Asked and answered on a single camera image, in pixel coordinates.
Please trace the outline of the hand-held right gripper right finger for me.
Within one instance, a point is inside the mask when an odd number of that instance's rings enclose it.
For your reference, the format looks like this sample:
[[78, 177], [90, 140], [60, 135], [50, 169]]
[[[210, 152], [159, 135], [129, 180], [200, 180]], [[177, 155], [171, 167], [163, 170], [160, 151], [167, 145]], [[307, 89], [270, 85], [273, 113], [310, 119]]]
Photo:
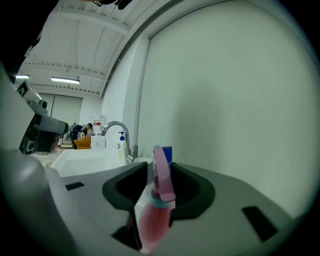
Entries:
[[176, 198], [175, 208], [170, 213], [170, 227], [175, 221], [198, 218], [213, 204], [215, 188], [203, 176], [173, 162], [171, 180]]

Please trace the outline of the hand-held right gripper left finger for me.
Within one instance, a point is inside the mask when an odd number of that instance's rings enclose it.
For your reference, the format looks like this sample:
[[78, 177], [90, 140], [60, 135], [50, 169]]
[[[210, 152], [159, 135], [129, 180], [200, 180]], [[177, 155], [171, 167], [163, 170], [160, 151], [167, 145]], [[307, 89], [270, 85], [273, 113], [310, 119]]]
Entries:
[[143, 193], [148, 178], [148, 164], [140, 162], [127, 171], [106, 181], [102, 186], [104, 198], [117, 210], [128, 213], [127, 220], [112, 237], [136, 251], [142, 249], [135, 205]]

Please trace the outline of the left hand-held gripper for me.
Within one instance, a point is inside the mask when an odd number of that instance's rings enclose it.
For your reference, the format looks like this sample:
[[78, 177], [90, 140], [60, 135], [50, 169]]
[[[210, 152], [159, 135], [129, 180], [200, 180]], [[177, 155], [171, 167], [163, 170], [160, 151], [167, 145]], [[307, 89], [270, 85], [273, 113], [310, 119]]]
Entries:
[[18, 87], [17, 92], [34, 112], [19, 150], [27, 155], [55, 151], [61, 137], [68, 132], [69, 125], [48, 115], [47, 101], [42, 99], [26, 80]]

